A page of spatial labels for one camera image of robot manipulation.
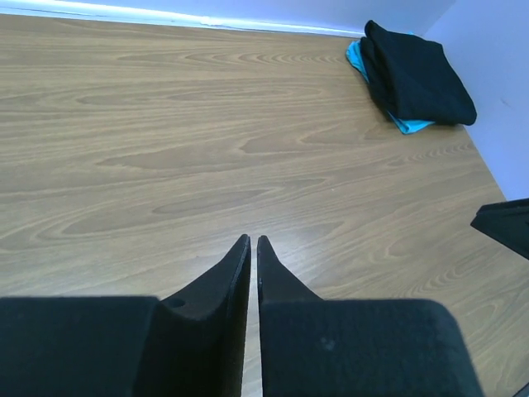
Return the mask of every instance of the black cloth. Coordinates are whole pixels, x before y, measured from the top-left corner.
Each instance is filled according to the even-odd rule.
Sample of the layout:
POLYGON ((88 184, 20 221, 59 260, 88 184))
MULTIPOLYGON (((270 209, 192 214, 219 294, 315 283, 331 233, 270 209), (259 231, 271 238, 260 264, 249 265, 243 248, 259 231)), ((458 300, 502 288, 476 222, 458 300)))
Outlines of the black cloth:
POLYGON ((375 102, 404 120, 474 124, 474 103, 441 44, 365 25, 360 53, 375 102))

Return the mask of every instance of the cyan fabric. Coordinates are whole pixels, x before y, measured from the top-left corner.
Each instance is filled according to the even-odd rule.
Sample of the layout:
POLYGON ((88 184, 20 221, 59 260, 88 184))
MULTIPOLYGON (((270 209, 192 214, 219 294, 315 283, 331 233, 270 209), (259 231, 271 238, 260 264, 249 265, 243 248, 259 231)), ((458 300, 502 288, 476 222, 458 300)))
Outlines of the cyan fabric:
MULTIPOLYGON (((360 55, 360 42, 353 41, 349 45, 346 55, 350 64, 353 65, 353 67, 357 69, 362 74, 362 76, 364 76, 365 81, 369 83, 367 73, 365 72, 364 62, 362 61, 362 56, 360 55)), ((402 120, 400 118, 396 118, 390 112, 388 112, 388 114, 393 119, 398 129, 406 135, 418 132, 422 128, 428 127, 429 125, 434 123, 424 120, 402 120)))

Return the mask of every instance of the folded towel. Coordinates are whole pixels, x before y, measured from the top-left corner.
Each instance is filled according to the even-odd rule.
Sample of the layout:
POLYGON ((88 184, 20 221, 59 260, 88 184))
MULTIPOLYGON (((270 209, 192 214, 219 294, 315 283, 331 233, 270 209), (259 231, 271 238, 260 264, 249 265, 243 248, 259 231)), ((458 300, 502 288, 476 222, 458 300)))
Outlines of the folded towel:
POLYGON ((365 25, 360 53, 375 100, 402 119, 474 124, 472 99, 451 68, 443 47, 421 37, 365 25))
MULTIPOLYGON (((355 69, 357 69, 362 74, 362 76, 364 76, 365 81, 369 83, 369 79, 365 73, 364 62, 362 61, 362 57, 360 55, 360 42, 353 41, 349 45, 349 48, 347 48, 346 55, 350 64, 353 65, 355 69)), ((391 112, 388 112, 388 114, 393 119, 395 124, 397 124, 398 129, 403 134, 413 134, 414 132, 420 131, 422 128, 433 124, 433 122, 427 122, 423 120, 401 120, 400 118, 396 118, 393 114, 391 114, 391 112)))

